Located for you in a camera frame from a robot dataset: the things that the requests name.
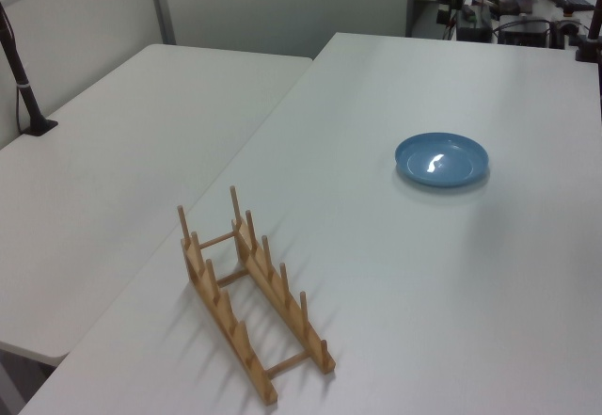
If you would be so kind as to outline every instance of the black cable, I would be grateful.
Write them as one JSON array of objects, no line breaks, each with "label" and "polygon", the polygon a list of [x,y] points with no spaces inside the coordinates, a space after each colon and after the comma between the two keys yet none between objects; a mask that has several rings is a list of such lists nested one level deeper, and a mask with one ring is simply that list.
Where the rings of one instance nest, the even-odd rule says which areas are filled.
[{"label": "black cable", "polygon": [[455,16],[450,18],[450,20],[448,21],[448,24],[445,26],[445,29],[443,29],[443,36],[441,37],[442,40],[445,40],[445,36],[447,35],[448,29],[451,27],[453,20],[455,20]]},{"label": "black cable", "polygon": [[17,118],[17,130],[19,130],[19,134],[22,135],[23,131],[21,130],[21,122],[19,121],[19,87],[17,87],[17,109],[16,110],[16,118]]},{"label": "black cable", "polygon": [[590,30],[590,28],[587,27],[585,24],[576,22],[575,20],[556,20],[555,23],[570,23],[570,24],[574,24],[575,26],[583,26],[588,31]]},{"label": "black cable", "polygon": [[507,27],[512,27],[512,26],[518,26],[519,24],[527,24],[527,23],[546,23],[546,24],[552,24],[552,22],[549,22],[548,20],[517,20],[515,22],[509,22],[507,24],[503,24],[500,27],[496,27],[492,32],[496,33],[501,31],[502,29],[506,29]]},{"label": "black cable", "polygon": [[452,39],[453,29],[455,28],[456,25],[457,25],[457,22],[454,19],[453,23],[450,25],[450,30],[448,31],[448,40]]},{"label": "black cable", "polygon": [[10,20],[8,19],[7,14],[4,12],[4,10],[2,9],[2,17],[4,18],[4,21],[7,23],[8,26],[8,31],[10,32],[10,38],[15,40],[15,33],[12,30],[12,24],[10,24]]}]

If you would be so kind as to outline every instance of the wooden crossbar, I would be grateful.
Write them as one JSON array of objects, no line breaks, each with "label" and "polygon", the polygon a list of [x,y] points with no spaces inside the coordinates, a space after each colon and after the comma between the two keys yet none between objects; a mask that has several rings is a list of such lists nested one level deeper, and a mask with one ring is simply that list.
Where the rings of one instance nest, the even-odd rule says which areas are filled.
[{"label": "wooden crossbar", "polygon": [[231,231],[230,233],[226,233],[226,234],[222,234],[221,236],[217,236],[215,239],[212,239],[211,241],[205,241],[204,243],[202,243],[200,245],[200,248],[207,248],[210,246],[214,246],[215,244],[221,243],[222,241],[226,241],[227,239],[233,238],[234,237],[234,231]]},{"label": "wooden crossbar", "polygon": [[223,288],[225,286],[230,285],[231,283],[238,280],[240,277],[248,276],[248,271],[246,269],[241,269],[240,271],[232,272],[229,276],[222,277],[217,281],[217,286]]},{"label": "wooden crossbar", "polygon": [[293,368],[294,365],[300,363],[301,361],[309,358],[308,351],[301,351],[299,354],[295,354],[292,357],[289,357],[286,360],[283,360],[278,365],[273,366],[269,370],[266,371],[268,377],[273,379],[275,375],[282,373],[283,371],[288,370],[289,368]]}]

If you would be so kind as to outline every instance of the wooden peg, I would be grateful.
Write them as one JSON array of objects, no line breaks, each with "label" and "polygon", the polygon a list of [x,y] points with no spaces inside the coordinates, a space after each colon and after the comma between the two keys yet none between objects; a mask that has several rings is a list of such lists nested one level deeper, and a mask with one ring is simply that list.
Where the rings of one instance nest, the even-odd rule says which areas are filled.
[{"label": "wooden peg", "polygon": [[205,272],[205,262],[203,260],[203,254],[200,251],[200,244],[198,243],[198,235],[196,231],[192,232],[192,246],[195,251],[195,258],[198,262],[198,276],[201,277]]},{"label": "wooden peg", "polygon": [[308,319],[308,301],[306,300],[305,291],[301,292],[301,319],[303,320],[303,336],[308,337],[309,319]]},{"label": "wooden peg", "polygon": [[320,342],[322,348],[322,366],[326,368],[328,366],[328,343],[326,340]]},{"label": "wooden peg", "polygon": [[263,243],[265,264],[267,265],[267,281],[268,283],[272,283],[272,277],[274,276],[274,267],[272,266],[272,255],[270,255],[270,245],[267,244],[267,236],[262,236],[261,242]]},{"label": "wooden peg", "polygon": [[181,205],[178,206],[178,215],[180,216],[180,225],[182,225],[184,242],[186,244],[186,248],[188,248],[188,246],[190,246],[190,233],[188,233],[188,224],[186,224],[186,216],[184,215],[184,209]]},{"label": "wooden peg", "polygon": [[284,294],[284,307],[287,309],[291,304],[291,292],[289,291],[289,278],[286,275],[286,265],[280,264],[280,277],[282,278],[282,293]]},{"label": "wooden peg", "polygon": [[232,197],[232,206],[234,207],[234,217],[236,218],[236,226],[240,226],[243,219],[241,219],[241,210],[238,207],[238,198],[236,197],[236,188],[230,186],[230,195]]},{"label": "wooden peg", "polygon": [[219,286],[217,286],[217,280],[215,280],[214,264],[210,259],[207,259],[207,274],[209,274],[209,282],[211,283],[212,293],[214,294],[214,304],[217,305],[219,302]]},{"label": "wooden peg", "polygon": [[234,336],[234,332],[236,331],[236,325],[238,321],[236,321],[236,317],[234,316],[234,311],[232,310],[232,304],[230,302],[230,294],[228,291],[222,291],[222,298],[224,299],[224,303],[226,304],[226,311],[228,312],[228,318],[230,321],[230,325],[228,326],[228,332],[230,336]]},{"label": "wooden peg", "polygon": [[253,227],[253,217],[249,210],[246,210],[246,225],[248,225],[248,234],[251,237],[251,252],[254,252],[257,249],[257,238],[255,237],[255,228]]},{"label": "wooden peg", "polygon": [[190,279],[190,281],[194,282],[196,279],[198,279],[197,271],[190,263],[190,260],[188,260],[188,255],[186,253],[186,240],[181,239],[180,243],[182,244],[182,253],[184,254],[184,264],[186,264],[186,272],[188,273],[188,278]]},{"label": "wooden peg", "polygon": [[248,258],[248,252],[246,250],[245,239],[243,239],[243,236],[241,234],[242,227],[242,222],[237,226],[236,220],[232,220],[232,232],[234,233],[234,245],[236,246],[236,254],[238,255],[238,259],[240,260],[240,262],[244,263]]},{"label": "wooden peg", "polygon": [[248,331],[246,330],[245,321],[241,321],[240,323],[238,323],[238,326],[240,327],[240,331],[241,331],[240,334],[243,338],[243,344],[245,345],[245,349],[246,349],[245,363],[246,363],[246,366],[248,366],[250,368],[251,364],[253,363],[253,359],[255,358],[255,354],[253,354],[253,349],[251,348],[251,341],[248,338]]}]

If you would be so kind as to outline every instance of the gray floor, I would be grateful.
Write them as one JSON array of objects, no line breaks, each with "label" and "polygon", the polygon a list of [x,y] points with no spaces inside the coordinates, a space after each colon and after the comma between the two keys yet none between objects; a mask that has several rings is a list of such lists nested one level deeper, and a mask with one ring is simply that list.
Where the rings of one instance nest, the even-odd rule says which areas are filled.
[{"label": "gray floor", "polygon": [[0,386],[0,415],[16,415],[54,370],[48,365],[8,352],[0,352],[0,365],[5,372],[3,376],[13,383],[13,386],[7,384],[11,389]]},{"label": "gray floor", "polygon": [[439,4],[435,1],[414,1],[412,37],[441,40],[445,26],[436,23]]}]

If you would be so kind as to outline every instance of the monitor stand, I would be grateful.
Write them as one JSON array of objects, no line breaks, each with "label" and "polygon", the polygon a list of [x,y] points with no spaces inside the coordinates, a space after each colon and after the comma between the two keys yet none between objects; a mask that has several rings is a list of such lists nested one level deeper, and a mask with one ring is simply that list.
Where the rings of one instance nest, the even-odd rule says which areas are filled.
[{"label": "monitor stand", "polygon": [[472,0],[473,6],[489,6],[492,18],[499,20],[502,15],[519,15],[520,6],[516,0]]}]

